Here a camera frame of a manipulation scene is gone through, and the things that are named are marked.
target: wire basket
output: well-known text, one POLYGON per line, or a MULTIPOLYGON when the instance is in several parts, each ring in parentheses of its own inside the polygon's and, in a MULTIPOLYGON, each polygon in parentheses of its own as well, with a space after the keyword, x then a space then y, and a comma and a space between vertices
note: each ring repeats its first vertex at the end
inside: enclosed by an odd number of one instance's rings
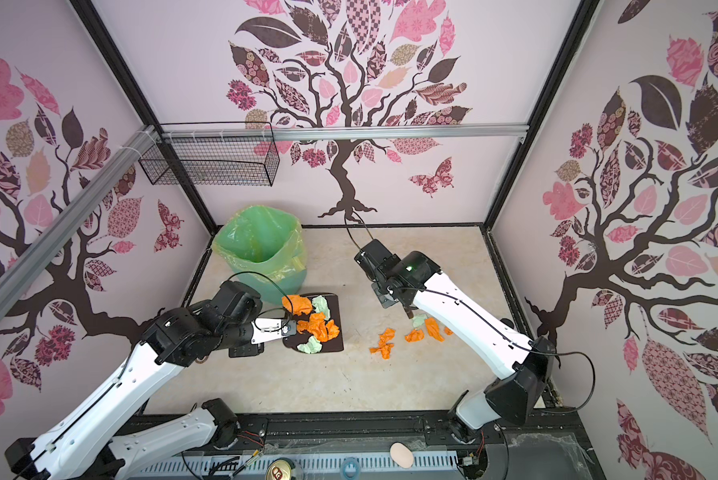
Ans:
POLYGON ((272 186, 279 168, 279 152, 270 123, 239 123, 247 129, 255 125, 254 131, 246 130, 243 135, 224 132, 219 136, 217 131, 210 130, 167 133, 161 143, 143 154, 140 166, 152 185, 180 183, 165 157, 174 156, 183 166, 184 175, 195 185, 272 186))

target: trash can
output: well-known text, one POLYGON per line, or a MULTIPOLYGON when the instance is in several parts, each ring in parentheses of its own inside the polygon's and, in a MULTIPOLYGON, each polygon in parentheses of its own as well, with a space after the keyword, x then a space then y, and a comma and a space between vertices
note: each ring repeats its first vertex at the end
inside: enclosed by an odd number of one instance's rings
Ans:
MULTIPOLYGON (((212 251, 234 273, 265 274, 287 295, 297 293, 306 278, 303 228, 296 216, 269 206, 249 206, 237 212, 212 240, 212 251)), ((281 292, 260 275, 241 274, 234 280, 260 292, 264 302, 281 304, 281 292)))

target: blue tape roll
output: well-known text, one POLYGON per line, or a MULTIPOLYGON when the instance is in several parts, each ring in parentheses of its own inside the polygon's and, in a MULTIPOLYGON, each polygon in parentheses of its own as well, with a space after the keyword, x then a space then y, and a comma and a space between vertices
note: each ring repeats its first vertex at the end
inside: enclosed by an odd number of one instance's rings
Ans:
POLYGON ((340 477, 343 480, 356 480, 359 474, 361 474, 361 467, 359 466, 358 460, 355 458, 346 458, 343 460, 343 465, 340 466, 340 477), (356 470, 353 475, 348 475, 348 472, 346 472, 346 468, 348 467, 354 467, 356 470))

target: wallpaper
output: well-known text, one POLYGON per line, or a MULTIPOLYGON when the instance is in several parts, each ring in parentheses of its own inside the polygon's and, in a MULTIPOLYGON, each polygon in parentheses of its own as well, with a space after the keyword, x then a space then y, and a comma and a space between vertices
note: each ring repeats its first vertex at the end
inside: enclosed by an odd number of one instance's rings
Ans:
POLYGON ((718 478, 718 2, 604 6, 496 236, 608 478, 718 478))
MULTIPOLYGON (((275 136, 285 128, 526 121, 576 2, 508 4, 233 0, 201 10, 173 2, 158 12, 147 2, 96 6, 160 119, 236 120, 248 128, 270 122, 275 136), (508 51, 478 47, 500 44, 512 18, 522 19, 526 34, 508 51), (174 30, 165 25, 178 24, 180 34, 166 33, 174 30), (160 52, 179 52, 171 62, 179 72, 166 72, 168 64, 148 53, 156 44, 160 52), (178 89, 191 93, 176 96, 178 89)), ((277 141, 273 187, 199 191, 219 223, 246 204, 271 202, 288 204, 304 224, 358 216, 371 223, 480 222, 515 142, 277 141), (380 182, 390 189, 375 188, 380 182)), ((267 145, 250 160, 260 161, 267 145)))
MULTIPOLYGON (((139 128, 68 5, 0 5, 0 277, 139 128)), ((174 272, 207 241, 179 188, 137 165, 113 186, 0 322, 0 478, 12 441, 76 408, 179 304, 190 275, 174 272)))

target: butterfly decal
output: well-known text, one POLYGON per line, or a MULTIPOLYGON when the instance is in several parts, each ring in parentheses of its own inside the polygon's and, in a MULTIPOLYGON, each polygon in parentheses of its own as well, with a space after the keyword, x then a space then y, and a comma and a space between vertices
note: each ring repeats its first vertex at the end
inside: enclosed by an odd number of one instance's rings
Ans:
POLYGON ((433 198, 433 194, 439 189, 439 187, 451 187, 452 186, 452 157, 447 158, 438 168, 433 176, 430 175, 413 175, 410 177, 410 181, 415 185, 422 187, 422 191, 429 194, 433 198))
POLYGON ((156 237, 156 243, 154 244, 154 252, 159 252, 167 247, 175 248, 180 246, 180 236, 175 233, 176 230, 180 230, 180 224, 185 220, 180 220, 177 214, 172 214, 166 205, 162 204, 161 200, 158 200, 159 216, 162 218, 162 224, 164 229, 156 237))

